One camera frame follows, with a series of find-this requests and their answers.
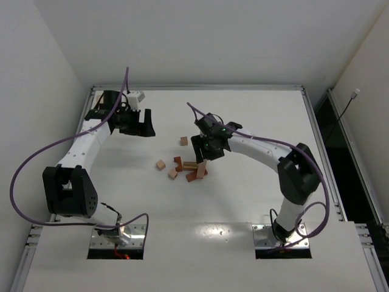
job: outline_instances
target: wooden block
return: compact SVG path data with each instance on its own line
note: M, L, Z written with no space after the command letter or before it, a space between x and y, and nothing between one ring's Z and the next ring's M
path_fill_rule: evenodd
M182 165L182 168L186 172L191 172L191 171L197 170L198 165L195 162L184 161L184 164Z
M181 137L181 146L188 146L188 137Z
M157 165L159 170L162 170L162 169L164 169L166 167L165 163L162 160L158 161L156 163L156 165Z
M207 161L204 161L202 163L199 163L199 166L197 168L197 174L196 178L203 179L205 175L205 166L207 165Z
M188 174L186 175L188 183L190 183L191 181L196 180L196 179L197 179L196 176L197 176L197 172L188 173Z
M177 175L178 175L178 172L175 170L175 169L171 169L170 171L169 171L169 174L168 174L168 176L171 178L171 179L176 179L176 177L177 177Z
M176 171L177 171L177 172L181 172L181 171L182 171L181 157L180 157L180 156L174 157L174 162L175 162L176 164L178 164L178 166L176 167Z

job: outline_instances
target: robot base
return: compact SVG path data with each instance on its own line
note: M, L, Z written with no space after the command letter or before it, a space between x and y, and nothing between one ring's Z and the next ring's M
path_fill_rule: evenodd
M255 247L256 259L311 259L311 251L309 249L308 239L302 240L295 246L292 246L283 251L271 251L273 248L280 246L280 242L274 238L272 226L270 224L253 224L253 239ZM306 234L305 225L301 224L299 231L301 234ZM294 232L289 237L287 243L296 242L301 237Z
M129 224L122 230L122 244L117 246L117 253L128 256L131 260L143 260L143 241L145 239L144 224ZM115 244L104 236L100 236L93 229L89 244L88 259L116 260L120 257L115 254Z

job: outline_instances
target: gray wall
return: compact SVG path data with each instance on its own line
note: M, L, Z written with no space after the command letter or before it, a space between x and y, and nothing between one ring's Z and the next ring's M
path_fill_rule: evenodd
M315 103L387 0L35 0L80 80L299 83Z
M33 151L76 130L86 93L32 0L1 1L0 40L0 291L9 291L30 226L11 207L11 177ZM42 171L66 147L33 160L16 182L33 218L48 217Z
M389 6L378 19L334 89L342 111L355 88L361 93L344 115L370 189L389 219Z

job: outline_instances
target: white table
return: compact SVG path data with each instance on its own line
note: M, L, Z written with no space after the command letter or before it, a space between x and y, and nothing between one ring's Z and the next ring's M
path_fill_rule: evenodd
M375 291L355 226L340 222L333 205L326 229L309 241L311 259L255 259L251 224L269 223L269 209L283 199L266 166L226 152L202 181L167 177L174 156L195 159L191 145L179 145L181 136L198 134L187 101L259 136L305 143L323 169L306 97L301 88L280 88L144 90L140 107L152 109L157 136L114 132L91 170L99 199L124 220L149 213L144 259L87 260L91 228L43 228L23 291ZM167 165L161 172L160 159ZM311 200L324 201L321 186ZM305 215L309 232L323 214L317 206ZM221 236L218 228L229 232Z

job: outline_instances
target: purple cable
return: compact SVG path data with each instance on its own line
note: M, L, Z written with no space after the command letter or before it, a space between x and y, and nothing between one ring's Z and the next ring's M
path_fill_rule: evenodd
M43 147L42 149L39 149L38 151L36 151L33 154L31 154L25 161L23 161L23 163L18 167L18 169L16 169L16 172L14 173L14 175L12 177L11 185L10 185L10 201L11 201L12 207L14 208L14 210L16 211L16 213L18 213L18 215L20 217L22 217L23 219L25 219L28 222L31 222L32 224L42 225L42 226L95 226L95 227L100 227L100 228L112 228L113 229L113 228L119 228L119 227L122 227L122 226L126 226L126 225L132 223L133 221L137 220L138 218L140 218L142 216L146 216L147 223L146 223L146 231L145 232L147 232L147 230L148 230L148 214L147 213L140 214L139 216L136 216L135 218L129 220L128 222L120 224L120 225L116 225L116 226L96 225L96 224L92 224L92 223L47 223L47 222L40 222L40 221L34 220L34 219L24 215L20 211L20 209L17 207L17 205L15 203L15 197L14 197L14 194L13 194L13 189L15 188L16 178L18 177L18 175L19 175L20 171L23 169L23 167L31 159L33 159L35 156L41 154L45 150L50 149L50 148L52 148L54 146L57 146L58 144L61 144L63 142L69 141L69 140L73 140L75 138L81 137L81 136L83 136L85 134L89 134L90 132L95 131L96 129L98 129L100 126L102 126L105 122L107 122L111 118L111 116L114 114L115 109L117 108L119 102L122 100L122 94L124 92L125 86L127 87L127 90L128 90L128 71L129 71L129 67L126 68L126 74L124 76L124 81L123 81L123 84L122 84L122 88L120 89L120 93L117 96L117 100L116 100L114 106L112 107L112 110L109 112L109 114L106 116L106 118L104 120L102 120L101 123L99 123L98 125L94 126L91 129L89 129L88 131L84 131L84 132L78 133L78 134L76 134L74 136L61 139L59 141L51 143L48 146Z
M323 174L322 172L320 171L320 169L318 168L318 166L316 165L316 163L301 149L297 148L296 146L290 144L290 143L287 143L287 142L283 142L283 141L279 141L279 140L275 140L275 139L269 139L269 138L265 138L265 137L256 137L256 136L251 136L251 135L248 135L248 134L245 134L245 133L242 133L242 132L239 132L239 131L236 131L234 130L233 128L229 127L229 126L226 126L226 125L223 125L222 123L218 122L217 120L215 119L212 119L211 117L208 117L206 114L202 113L201 111L199 111L197 108L195 108L193 105L191 105L189 102L187 102L187 105L192 109L192 111L194 113L199 113L200 115L204 116L206 119L209 119L209 120L212 120L213 122L216 122L220 125L222 125L224 128L227 128L229 129L230 131L242 136L242 137L246 137L246 138L251 138L251 139L254 139L254 140L258 140L258 141L265 141L265 142L270 142L270 143L276 143L276 144L281 144L281 145L285 145L287 147L289 147L290 149L293 149L297 152L299 152L304 158L305 160L307 160L307 162L311 165L311 167L315 170L316 174L318 175L319 177L319 180L320 182L322 183L323 185L323 190L324 190L324 196L325 196L325 204L322 203L322 202L314 202L310 205L308 205L305 209L304 209L304 212L302 212L296 219L296 222L295 222L295 230L296 230L296 233L301 237L301 240L297 241L297 242L294 242L294 243L290 243L288 244L287 246L283 246L283 247L280 247L280 248L274 248L272 249L272 251L278 249L278 250L283 250L283 249L287 249L288 247L291 247L291 246L294 246L296 245L297 243L299 243L300 241L306 239L306 238L311 238L311 237L314 237L316 235L318 235L319 233L321 233L321 231L325 228L325 226L327 225L327 222L328 222L328 219L329 219L329 193L328 193L328 188L327 188L327 185L325 183L325 180L324 180L324 177L323 177ZM306 211L308 211L311 207L315 206L315 205L318 205L318 204L321 204L322 206L325 207L325 215L324 215L324 219L323 221L319 224L319 226L316 227L316 229L314 229L310 234L307 234L307 235L304 235L304 234L301 234L301 232L298 230L298 225L299 225L299 222L302 218L302 216L306 213Z

